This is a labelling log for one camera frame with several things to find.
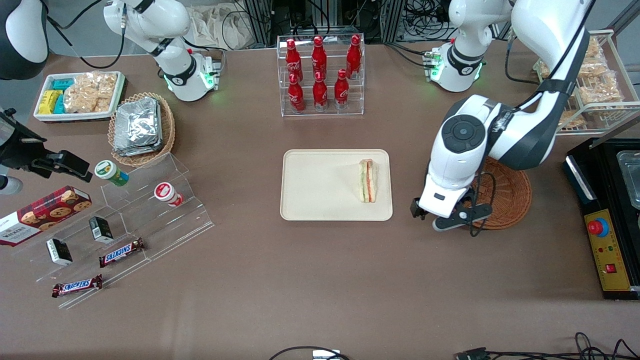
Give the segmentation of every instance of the emergency stop button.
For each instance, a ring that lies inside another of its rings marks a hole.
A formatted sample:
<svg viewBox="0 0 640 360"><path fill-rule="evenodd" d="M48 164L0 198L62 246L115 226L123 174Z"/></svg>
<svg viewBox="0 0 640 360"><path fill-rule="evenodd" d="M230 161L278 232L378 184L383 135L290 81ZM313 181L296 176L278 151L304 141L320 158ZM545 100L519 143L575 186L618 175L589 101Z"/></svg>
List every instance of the emergency stop button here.
<svg viewBox="0 0 640 360"><path fill-rule="evenodd" d="M589 234L603 238L609 234L609 224L603 218L596 218L587 224L587 231Z"/></svg>

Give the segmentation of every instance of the clear acrylic display stand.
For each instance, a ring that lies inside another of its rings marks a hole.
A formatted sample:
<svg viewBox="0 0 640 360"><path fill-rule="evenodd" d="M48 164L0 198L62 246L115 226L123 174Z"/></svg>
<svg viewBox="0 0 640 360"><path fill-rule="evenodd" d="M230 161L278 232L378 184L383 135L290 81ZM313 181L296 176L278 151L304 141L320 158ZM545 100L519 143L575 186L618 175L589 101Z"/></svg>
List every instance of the clear acrylic display stand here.
<svg viewBox="0 0 640 360"><path fill-rule="evenodd" d="M280 109L283 117L304 117L304 116L327 116L327 115L362 115L364 114L364 78L365 78L365 47L360 42L362 50L362 60L360 73L356 77L347 79L349 81L348 107L344 110L335 108L335 96L333 88L338 80L338 70L347 66L347 50L351 45L352 33L323 35L324 50L327 57L326 79L324 83L328 89L329 107L325 112L319 113L314 108L313 86L315 83L311 65L311 52L314 49L315 35L296 35L289 37L278 37L278 85L280 86ZM289 71L287 70L287 39L293 38L296 41L296 48L302 59L303 81L300 83L305 98L305 111L302 114L293 113L289 102Z"/></svg>
<svg viewBox="0 0 640 360"><path fill-rule="evenodd" d="M172 154L129 172L122 187L109 183L102 187L104 203L96 199L86 211L61 223L53 232L39 234L15 248L14 256L27 259L36 282L50 284L81 281L102 274L102 289L135 270L159 259L213 226L204 205L193 195L185 177L188 169ZM158 183L171 183L184 202L173 208L154 197ZM90 217L109 222L114 241L105 244L93 240ZM49 257L46 241L55 238L69 247L73 263L61 266ZM141 238L145 249L100 268L98 257ZM96 294L98 289L61 297L60 308L68 309Z"/></svg>

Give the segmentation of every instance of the red button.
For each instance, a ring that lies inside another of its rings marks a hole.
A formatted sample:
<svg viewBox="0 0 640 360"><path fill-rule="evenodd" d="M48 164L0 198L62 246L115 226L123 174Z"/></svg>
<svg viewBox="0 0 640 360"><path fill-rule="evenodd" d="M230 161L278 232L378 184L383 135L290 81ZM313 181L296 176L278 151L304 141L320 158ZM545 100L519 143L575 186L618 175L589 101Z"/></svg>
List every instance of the red button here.
<svg viewBox="0 0 640 360"><path fill-rule="evenodd" d="M592 220L587 224L587 230L590 234L600 235L604 231L602 223L597 220Z"/></svg>

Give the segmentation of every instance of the walkers cookie box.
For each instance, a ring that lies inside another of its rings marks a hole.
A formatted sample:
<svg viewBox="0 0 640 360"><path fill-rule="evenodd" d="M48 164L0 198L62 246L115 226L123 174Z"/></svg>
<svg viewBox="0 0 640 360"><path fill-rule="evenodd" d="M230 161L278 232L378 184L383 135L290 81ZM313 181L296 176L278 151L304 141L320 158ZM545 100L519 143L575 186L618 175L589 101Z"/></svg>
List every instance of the walkers cookie box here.
<svg viewBox="0 0 640 360"><path fill-rule="evenodd" d="M91 204L88 194L67 185L0 219L0 245L16 246Z"/></svg>

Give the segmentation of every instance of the brown tabletop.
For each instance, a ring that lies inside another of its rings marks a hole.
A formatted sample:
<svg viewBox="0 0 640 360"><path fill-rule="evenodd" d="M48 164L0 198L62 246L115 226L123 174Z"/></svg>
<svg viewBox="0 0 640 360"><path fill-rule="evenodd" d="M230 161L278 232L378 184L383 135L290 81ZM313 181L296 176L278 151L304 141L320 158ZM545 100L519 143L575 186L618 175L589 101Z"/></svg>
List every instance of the brown tabletop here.
<svg viewBox="0 0 640 360"><path fill-rule="evenodd" d="M598 346L619 337L638 344L640 304L602 300L577 198L561 172L564 153L584 137L559 138L549 159L527 171L533 204L510 229L478 238L436 233L409 213L454 101L478 93L515 105L534 90L505 78L504 50L493 44L472 89L451 94L390 49L367 46L365 115L331 120L280 116L274 50L229 52L220 90L194 103L172 96L151 56L122 57L113 69L127 76L127 95L155 92L169 102L173 153L216 226L68 311L2 247L0 358L262 360L317 345L354 360L451 359L480 346L569 351L576 331ZM526 76L535 56L512 57L512 75ZM84 70L78 59L53 56L45 73ZM31 119L29 127L50 149L93 164L110 157L105 122ZM390 156L389 221L280 217L285 151L372 148ZM24 190L0 198L0 216L64 184L94 196L104 184L13 175Z"/></svg>

